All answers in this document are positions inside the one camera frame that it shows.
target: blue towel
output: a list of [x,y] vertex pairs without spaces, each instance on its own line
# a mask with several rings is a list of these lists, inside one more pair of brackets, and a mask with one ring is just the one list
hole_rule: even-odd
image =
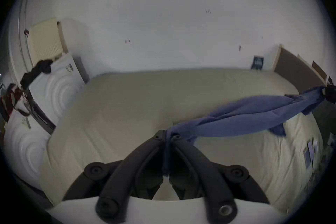
[[322,89],[314,87],[300,95],[262,95],[228,103],[206,117],[174,125],[166,132],[165,163],[168,172],[169,142],[171,135],[179,134],[194,143],[198,137],[227,137],[270,130],[285,137],[283,123],[298,113],[308,115],[324,99]]

